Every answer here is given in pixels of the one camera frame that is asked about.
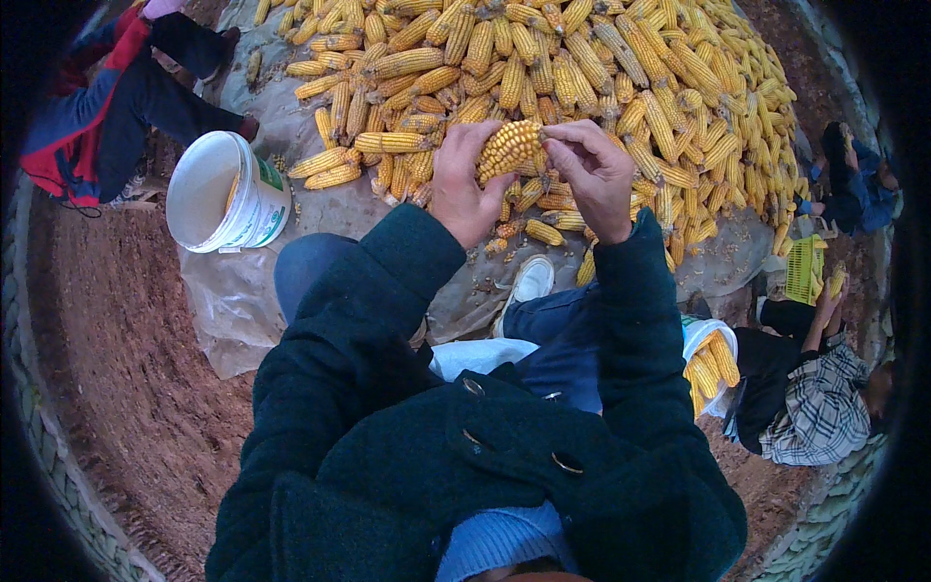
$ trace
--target pile of corn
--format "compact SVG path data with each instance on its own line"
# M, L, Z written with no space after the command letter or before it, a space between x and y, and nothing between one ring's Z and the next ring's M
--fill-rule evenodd
M263 0L256 23L271 5ZM516 170L489 254L525 232L549 245L594 235L572 188L546 171L541 125L595 120L637 163L630 214L649 206L667 237L670 271L718 234L716 218L752 206L782 250L793 193L808 199L792 139L782 65L730 0L284 0L279 33L307 44L299 100L316 110L327 151L298 162L306 188L354 180L377 165L376 195L425 206L432 152L455 124L526 120L493 137L477 178ZM505 134L514 139L504 139ZM524 219L536 206L539 219ZM590 280L586 254L578 280Z
M740 382L740 371L731 347L721 332L705 336L698 349L685 364L682 374L692 384L692 408L695 418L705 409L708 400L718 395L718 383L723 380L733 388Z

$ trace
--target man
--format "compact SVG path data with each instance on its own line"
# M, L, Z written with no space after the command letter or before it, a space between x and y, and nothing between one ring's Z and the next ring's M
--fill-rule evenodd
M204 102L152 58L149 46L202 79L215 78L232 59L239 30L217 34L199 26L178 12L184 1L131 7L75 42L35 109L20 157L23 170L54 200L82 208L121 196L151 126L184 146L216 129L255 138L256 120ZM88 83L86 70L108 54Z
M796 196L796 212L837 221L848 235L857 230L868 234L892 222L898 180L889 160L853 139L847 124L836 121L825 128L821 146L825 157L812 167L811 177L817 180L827 165L830 196L823 202Z
M843 340L847 283L817 305L757 299L761 325L781 336L749 328L737 336L737 368L747 383L735 401L736 436L751 453L784 465L836 463L866 444L886 416L892 364L870 372Z
M649 210L632 226L633 162L591 121L544 147L600 238L603 416L536 397L513 364L431 382L407 346L516 178L475 183L500 125L450 128L432 216L401 205L303 255L317 278L281 302L207 580L716 580L740 555L746 513L693 423L661 230Z

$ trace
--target bucket label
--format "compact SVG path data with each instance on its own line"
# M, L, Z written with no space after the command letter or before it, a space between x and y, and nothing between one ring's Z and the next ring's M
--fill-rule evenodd
M268 240L270 236L278 229L278 225L281 223L281 219L285 217L285 207L281 207L281 210L276 210L272 214L271 223L265 227L264 232L262 232L262 240L257 242L255 247L261 247L262 244Z
M278 174L278 170L270 167L263 159L258 156L256 156L255 159L259 162L259 177L262 179L262 181L271 187L277 188L278 190L284 192L284 184L281 183L281 175Z

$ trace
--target brown shoe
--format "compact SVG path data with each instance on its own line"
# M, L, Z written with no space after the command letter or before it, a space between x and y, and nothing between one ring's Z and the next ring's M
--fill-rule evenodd
M236 133L245 138L247 142L252 143L255 136L259 134L259 125L259 120L255 117L245 117L242 123L239 124Z
M236 45L239 44L241 32L238 27L234 26L233 28L228 28L223 31L220 36L223 38L223 58L220 60L220 64L217 65L213 73L204 79L205 85L217 80L217 78L229 68L230 63L233 61L233 56L236 54Z

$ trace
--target hand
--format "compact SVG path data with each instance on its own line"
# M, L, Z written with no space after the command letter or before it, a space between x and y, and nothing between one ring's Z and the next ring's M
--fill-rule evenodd
M833 299L830 298L830 280L831 277L828 277L828 280L824 283L824 289L817 298L815 303L815 319L820 320L822 323L827 323L830 320L830 317L834 315L834 311L838 309L839 305L843 303L843 298L847 295L847 288L850 282L850 277L844 279L843 285L841 286L841 292L837 294L837 297Z
M546 126L548 164L573 188L575 204L601 244L630 236L630 185L634 160L590 119Z
M481 148L502 125L500 121L484 121L452 126L433 154L431 213L463 249L475 247L488 235L501 213L505 190L518 179L515 173L495 176L484 190L475 182Z
M187 0L149 0L142 8L142 15L149 20L155 20L181 10L186 2Z

